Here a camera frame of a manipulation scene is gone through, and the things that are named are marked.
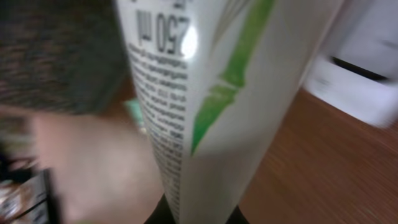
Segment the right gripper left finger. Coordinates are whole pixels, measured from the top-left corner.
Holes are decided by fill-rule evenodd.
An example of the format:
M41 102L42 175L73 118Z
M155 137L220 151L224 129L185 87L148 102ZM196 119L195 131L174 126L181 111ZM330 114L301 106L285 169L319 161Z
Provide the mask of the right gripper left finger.
M176 224L165 195L160 198L144 224Z

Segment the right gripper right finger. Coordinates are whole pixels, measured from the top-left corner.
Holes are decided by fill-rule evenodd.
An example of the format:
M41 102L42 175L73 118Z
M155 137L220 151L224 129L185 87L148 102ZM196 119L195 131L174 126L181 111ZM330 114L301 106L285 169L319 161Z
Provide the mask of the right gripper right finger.
M226 224L249 224L249 222L237 206L227 219Z

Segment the white cream tube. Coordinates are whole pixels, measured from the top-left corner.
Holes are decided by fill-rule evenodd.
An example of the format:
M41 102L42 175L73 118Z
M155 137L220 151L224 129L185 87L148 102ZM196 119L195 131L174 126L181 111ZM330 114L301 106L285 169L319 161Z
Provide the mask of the white cream tube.
M342 3L116 1L175 223L226 223Z

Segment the teal wet wipes pack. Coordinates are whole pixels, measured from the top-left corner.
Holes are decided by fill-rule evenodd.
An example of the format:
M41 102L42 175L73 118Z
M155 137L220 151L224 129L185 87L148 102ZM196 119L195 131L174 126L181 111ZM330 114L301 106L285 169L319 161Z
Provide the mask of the teal wet wipes pack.
M124 102L124 106L127 109L134 124L139 129L145 129L144 116L141 111L139 100L137 98L127 100Z

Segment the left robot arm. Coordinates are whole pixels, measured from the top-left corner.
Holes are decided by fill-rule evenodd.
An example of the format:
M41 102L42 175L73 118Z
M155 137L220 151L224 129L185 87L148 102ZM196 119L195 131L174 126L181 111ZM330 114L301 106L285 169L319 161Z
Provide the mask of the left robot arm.
M126 108L97 115L2 107L27 121L41 168L53 172L65 223L144 223L163 190L147 138Z

